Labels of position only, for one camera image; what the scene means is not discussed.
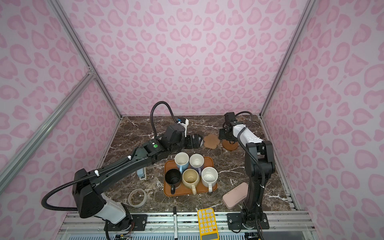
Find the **brown wooden round coaster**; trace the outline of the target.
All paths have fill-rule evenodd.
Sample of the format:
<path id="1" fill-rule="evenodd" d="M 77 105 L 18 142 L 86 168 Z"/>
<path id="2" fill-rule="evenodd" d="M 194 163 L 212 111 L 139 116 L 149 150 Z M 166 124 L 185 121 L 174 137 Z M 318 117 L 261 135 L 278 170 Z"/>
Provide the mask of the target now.
<path id="1" fill-rule="evenodd" d="M 228 140 L 222 140 L 222 146 L 227 151 L 234 151 L 239 147 L 238 142 L 228 141 Z"/>

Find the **cork flower shaped coaster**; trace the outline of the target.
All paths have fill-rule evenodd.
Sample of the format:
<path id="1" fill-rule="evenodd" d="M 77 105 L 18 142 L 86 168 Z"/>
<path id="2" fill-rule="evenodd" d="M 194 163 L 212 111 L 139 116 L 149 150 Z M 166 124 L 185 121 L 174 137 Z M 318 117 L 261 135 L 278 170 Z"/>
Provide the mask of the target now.
<path id="1" fill-rule="evenodd" d="M 220 142 L 218 136 L 213 134 L 204 137 L 204 147 L 208 149 L 216 149 Z"/>

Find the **lavender mug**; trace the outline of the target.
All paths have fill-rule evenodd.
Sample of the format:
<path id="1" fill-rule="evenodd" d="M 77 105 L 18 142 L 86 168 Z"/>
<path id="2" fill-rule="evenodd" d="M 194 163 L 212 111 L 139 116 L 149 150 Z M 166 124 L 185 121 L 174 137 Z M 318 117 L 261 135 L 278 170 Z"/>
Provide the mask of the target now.
<path id="1" fill-rule="evenodd" d="M 202 171 L 204 169 L 204 163 L 205 163 L 204 157 L 200 154 L 193 154 L 190 157 L 189 162 L 190 162 L 191 168 L 196 170 L 199 173 L 199 175 L 201 176 Z"/>

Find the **light blue mug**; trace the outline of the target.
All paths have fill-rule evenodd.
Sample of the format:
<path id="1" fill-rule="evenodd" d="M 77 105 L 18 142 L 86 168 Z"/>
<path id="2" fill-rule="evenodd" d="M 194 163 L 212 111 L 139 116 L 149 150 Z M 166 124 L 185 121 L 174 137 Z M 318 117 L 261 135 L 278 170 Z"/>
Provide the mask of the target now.
<path id="1" fill-rule="evenodd" d="M 180 152 L 175 155 L 174 161 L 177 164 L 177 167 L 181 174 L 183 174 L 184 171 L 188 169 L 190 163 L 189 160 L 190 157 L 187 153 Z"/>

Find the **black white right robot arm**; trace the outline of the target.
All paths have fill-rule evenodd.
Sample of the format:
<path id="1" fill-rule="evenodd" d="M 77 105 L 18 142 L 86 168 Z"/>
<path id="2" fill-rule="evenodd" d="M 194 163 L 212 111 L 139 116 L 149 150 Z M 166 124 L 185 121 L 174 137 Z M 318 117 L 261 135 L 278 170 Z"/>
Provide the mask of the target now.
<path id="1" fill-rule="evenodd" d="M 237 120 L 237 116 L 243 113 L 226 113 L 219 131 L 220 140 L 238 143 L 245 151 L 244 168 L 249 177 L 244 206 L 239 214 L 227 214 L 228 225 L 232 231 L 256 229 L 260 232 L 270 228 L 262 202 L 266 184 L 276 171 L 274 147 L 270 141 L 263 141 Z"/>

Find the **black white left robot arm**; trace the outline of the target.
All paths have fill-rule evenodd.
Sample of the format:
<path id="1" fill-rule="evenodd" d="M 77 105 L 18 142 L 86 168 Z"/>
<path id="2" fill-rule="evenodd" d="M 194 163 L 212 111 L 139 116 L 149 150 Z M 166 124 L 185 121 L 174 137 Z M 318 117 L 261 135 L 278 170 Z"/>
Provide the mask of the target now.
<path id="1" fill-rule="evenodd" d="M 133 219 L 128 206 L 106 197 L 104 192 L 137 170 L 153 165 L 184 149 L 198 149 L 203 144 L 201 135 L 187 134 L 188 121 L 183 117 L 173 117 L 173 124 L 169 125 L 163 134 L 158 135 L 154 124 L 154 112 L 159 105 L 165 105 L 169 111 L 171 110 L 170 105 L 165 101 L 159 101 L 152 107 L 150 121 L 154 132 L 153 139 L 136 147 L 130 155 L 112 164 L 89 172 L 85 169 L 77 171 L 73 181 L 51 190 L 43 197 L 42 207 L 51 211 L 77 211 L 83 219 L 97 217 L 104 220 L 106 226 L 112 227 L 113 230 L 130 228 Z M 75 207 L 59 207 L 48 203 L 50 197 L 68 187 L 72 187 Z"/>

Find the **beige ceramic mug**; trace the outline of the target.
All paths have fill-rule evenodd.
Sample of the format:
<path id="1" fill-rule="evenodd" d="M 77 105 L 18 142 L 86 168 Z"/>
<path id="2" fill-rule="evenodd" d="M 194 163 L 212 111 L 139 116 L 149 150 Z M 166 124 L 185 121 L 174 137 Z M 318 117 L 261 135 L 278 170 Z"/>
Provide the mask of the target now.
<path id="1" fill-rule="evenodd" d="M 193 195 L 197 194 L 197 185 L 200 182 L 200 175 L 194 169 L 187 169 L 182 175 L 183 185 L 192 191 Z"/>

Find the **white speckled mug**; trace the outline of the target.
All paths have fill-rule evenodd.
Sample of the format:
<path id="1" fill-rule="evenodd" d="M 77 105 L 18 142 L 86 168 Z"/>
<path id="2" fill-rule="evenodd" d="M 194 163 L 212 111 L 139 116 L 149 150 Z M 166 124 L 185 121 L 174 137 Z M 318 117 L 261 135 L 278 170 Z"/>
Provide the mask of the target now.
<path id="1" fill-rule="evenodd" d="M 218 180 L 217 170 L 213 167 L 206 167 L 202 170 L 201 178 L 203 185 L 212 193 Z"/>

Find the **orange wooden tray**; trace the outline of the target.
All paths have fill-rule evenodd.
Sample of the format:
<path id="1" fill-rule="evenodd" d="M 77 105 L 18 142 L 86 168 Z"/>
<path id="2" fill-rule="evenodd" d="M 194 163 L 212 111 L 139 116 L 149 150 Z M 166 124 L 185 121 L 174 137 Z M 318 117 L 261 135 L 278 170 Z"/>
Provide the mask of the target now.
<path id="1" fill-rule="evenodd" d="M 205 163 L 203 165 L 204 168 L 206 167 L 214 167 L 214 161 L 211 157 L 204 157 L 205 159 Z M 169 170 L 172 170 L 172 169 L 177 169 L 177 165 L 175 163 L 174 160 L 172 161 L 167 161 L 165 163 L 165 169 L 164 169 L 164 175 L 169 171 Z M 203 182 L 202 182 L 202 178 L 199 177 L 199 182 L 195 181 L 195 187 L 190 187 L 190 185 L 193 183 L 191 182 L 192 180 L 197 180 L 197 175 L 199 172 L 197 172 L 196 174 L 194 173 L 187 173 L 187 174 L 184 174 L 186 175 L 185 177 L 186 178 L 186 184 L 184 184 L 183 180 L 185 178 L 182 178 L 182 181 L 181 181 L 181 184 L 175 188 L 175 192 L 174 194 L 172 194 L 172 187 L 171 185 L 169 185 L 166 181 L 166 179 L 164 179 L 164 194 L 167 196 L 167 197 L 177 197 L 177 196 L 182 196 L 182 195 L 193 195 L 193 190 L 196 190 L 196 194 L 203 194 L 203 193 L 208 193 L 210 188 L 209 187 L 205 187 Z M 215 185 L 212 186 L 212 192 L 216 191 L 218 188 L 218 183 L 216 183 Z"/>

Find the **black mug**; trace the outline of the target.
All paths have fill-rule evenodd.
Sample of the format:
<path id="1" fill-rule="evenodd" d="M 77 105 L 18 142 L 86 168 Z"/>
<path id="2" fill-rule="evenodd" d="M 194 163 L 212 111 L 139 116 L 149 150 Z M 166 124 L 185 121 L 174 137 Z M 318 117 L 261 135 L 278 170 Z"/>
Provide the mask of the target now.
<path id="1" fill-rule="evenodd" d="M 171 169 L 166 172 L 165 181 L 171 187 L 171 194 L 174 195 L 176 188 L 178 188 L 182 182 L 182 174 L 178 169 Z"/>

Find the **pink case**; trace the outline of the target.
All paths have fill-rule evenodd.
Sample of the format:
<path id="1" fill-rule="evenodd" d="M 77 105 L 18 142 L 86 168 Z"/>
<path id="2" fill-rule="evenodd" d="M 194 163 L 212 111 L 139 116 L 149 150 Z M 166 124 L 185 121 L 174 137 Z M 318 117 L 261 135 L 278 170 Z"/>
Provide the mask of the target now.
<path id="1" fill-rule="evenodd" d="M 248 184 L 241 183 L 234 189 L 230 190 L 228 193 L 224 194 L 222 200 L 225 206 L 230 210 L 234 208 L 237 204 L 243 201 L 248 193 Z"/>

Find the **clear tape roll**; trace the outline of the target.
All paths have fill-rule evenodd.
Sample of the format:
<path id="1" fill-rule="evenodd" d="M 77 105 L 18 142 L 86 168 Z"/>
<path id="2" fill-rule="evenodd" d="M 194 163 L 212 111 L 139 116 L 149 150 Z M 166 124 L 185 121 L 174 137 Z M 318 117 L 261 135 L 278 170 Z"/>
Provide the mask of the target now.
<path id="1" fill-rule="evenodd" d="M 141 208 L 147 201 L 148 195 L 143 189 L 133 190 L 128 197 L 128 203 L 133 208 Z"/>

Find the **black marker pen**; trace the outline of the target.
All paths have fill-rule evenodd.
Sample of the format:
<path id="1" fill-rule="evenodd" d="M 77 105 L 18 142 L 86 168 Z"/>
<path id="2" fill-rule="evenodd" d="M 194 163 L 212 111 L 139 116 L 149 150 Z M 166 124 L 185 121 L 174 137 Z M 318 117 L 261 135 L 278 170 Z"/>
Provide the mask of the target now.
<path id="1" fill-rule="evenodd" d="M 173 207 L 173 217 L 174 217 L 174 240 L 178 240 L 178 215 L 177 207 Z"/>

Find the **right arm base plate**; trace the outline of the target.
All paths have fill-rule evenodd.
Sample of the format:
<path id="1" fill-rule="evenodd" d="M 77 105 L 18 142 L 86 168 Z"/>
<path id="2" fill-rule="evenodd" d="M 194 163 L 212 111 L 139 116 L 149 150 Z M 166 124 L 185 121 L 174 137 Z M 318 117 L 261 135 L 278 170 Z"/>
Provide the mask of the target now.
<path id="1" fill-rule="evenodd" d="M 228 228 L 233 231 L 239 230 L 256 230 L 256 222 L 259 224 L 261 230 L 269 230 L 270 225 L 266 213 L 262 214 L 261 219 L 257 219 L 255 216 L 251 216 L 244 220 L 240 213 L 227 214 Z"/>

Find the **aluminium frame diagonal bar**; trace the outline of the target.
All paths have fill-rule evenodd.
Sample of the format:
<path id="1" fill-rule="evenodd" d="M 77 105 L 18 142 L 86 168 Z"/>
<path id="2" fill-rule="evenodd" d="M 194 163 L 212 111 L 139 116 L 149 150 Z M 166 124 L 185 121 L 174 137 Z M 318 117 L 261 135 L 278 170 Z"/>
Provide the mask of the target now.
<path id="1" fill-rule="evenodd" d="M 90 70 L 79 84 L 66 96 L 49 117 L 34 132 L 32 137 L 20 148 L 10 162 L 1 171 L 1 193 L 9 186 L 13 179 L 26 165 L 30 157 L 42 145 L 52 130 L 65 116 L 72 105 L 81 96 L 91 81 L 94 80 L 94 71 Z"/>

